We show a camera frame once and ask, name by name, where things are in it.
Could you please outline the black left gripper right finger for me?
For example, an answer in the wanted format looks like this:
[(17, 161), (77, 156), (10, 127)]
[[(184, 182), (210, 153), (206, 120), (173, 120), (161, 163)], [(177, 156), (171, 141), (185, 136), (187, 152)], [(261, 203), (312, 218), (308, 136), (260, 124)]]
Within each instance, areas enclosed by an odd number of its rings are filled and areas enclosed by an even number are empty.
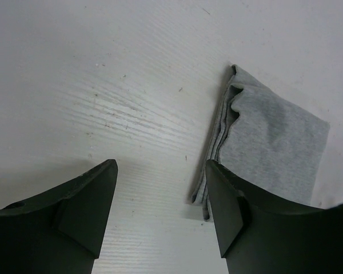
[(320, 209), (286, 200), (214, 160), (206, 182), (230, 273), (343, 273), (343, 204)]

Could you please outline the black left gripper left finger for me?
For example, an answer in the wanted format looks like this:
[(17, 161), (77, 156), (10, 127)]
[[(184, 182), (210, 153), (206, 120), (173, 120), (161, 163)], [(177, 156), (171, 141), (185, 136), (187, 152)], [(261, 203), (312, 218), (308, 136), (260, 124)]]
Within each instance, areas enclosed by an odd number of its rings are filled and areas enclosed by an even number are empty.
[(114, 159), (0, 209), (0, 273), (90, 273), (117, 182)]

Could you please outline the grey tank top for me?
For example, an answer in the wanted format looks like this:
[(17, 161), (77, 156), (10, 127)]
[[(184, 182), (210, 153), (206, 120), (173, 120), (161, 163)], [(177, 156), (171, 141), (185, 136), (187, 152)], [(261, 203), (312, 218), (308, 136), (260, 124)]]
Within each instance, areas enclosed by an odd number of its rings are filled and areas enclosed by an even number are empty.
[(204, 159), (308, 206), (330, 125), (232, 65)]

